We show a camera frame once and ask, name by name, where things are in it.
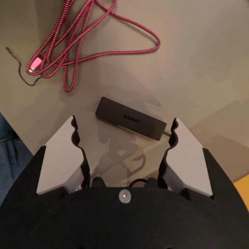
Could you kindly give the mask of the person's blue jeans legs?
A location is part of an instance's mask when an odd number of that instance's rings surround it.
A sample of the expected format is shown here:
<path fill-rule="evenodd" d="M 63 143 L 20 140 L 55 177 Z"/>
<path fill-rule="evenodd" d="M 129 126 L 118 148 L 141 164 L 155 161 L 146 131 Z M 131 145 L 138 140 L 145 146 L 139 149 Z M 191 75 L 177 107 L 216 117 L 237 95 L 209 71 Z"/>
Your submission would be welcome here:
<path fill-rule="evenodd" d="M 0 205 L 33 154 L 0 114 Z"/>

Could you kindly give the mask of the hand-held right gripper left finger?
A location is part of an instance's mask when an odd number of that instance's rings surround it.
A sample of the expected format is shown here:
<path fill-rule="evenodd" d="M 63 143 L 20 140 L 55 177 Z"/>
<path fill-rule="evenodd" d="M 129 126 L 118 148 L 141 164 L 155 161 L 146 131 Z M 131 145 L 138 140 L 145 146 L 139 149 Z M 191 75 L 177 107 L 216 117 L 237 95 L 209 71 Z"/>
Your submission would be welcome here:
<path fill-rule="evenodd" d="M 90 168 L 79 142 L 78 125 L 73 115 L 45 144 L 38 195 L 61 187 L 71 194 L 89 185 Z"/>

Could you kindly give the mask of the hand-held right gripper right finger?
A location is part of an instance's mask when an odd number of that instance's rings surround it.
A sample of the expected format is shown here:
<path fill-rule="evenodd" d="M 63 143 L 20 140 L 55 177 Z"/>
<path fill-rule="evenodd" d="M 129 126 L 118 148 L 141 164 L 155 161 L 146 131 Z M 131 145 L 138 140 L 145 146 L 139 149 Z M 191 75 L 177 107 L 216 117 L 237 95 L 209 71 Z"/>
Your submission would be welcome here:
<path fill-rule="evenodd" d="M 159 187 L 176 193 L 187 188 L 211 197 L 203 146 L 179 118 L 173 120 L 169 144 L 159 166 Z"/>

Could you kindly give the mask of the black usb hub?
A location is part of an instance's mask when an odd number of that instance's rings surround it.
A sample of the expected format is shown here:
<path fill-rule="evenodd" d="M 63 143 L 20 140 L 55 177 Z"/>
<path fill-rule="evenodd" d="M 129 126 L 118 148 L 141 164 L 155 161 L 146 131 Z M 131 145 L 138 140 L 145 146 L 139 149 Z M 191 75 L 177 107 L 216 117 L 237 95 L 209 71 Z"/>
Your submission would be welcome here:
<path fill-rule="evenodd" d="M 95 114 L 100 119 L 129 129 L 156 141 L 161 139 L 167 125 L 159 119 L 106 97 L 100 99 Z"/>

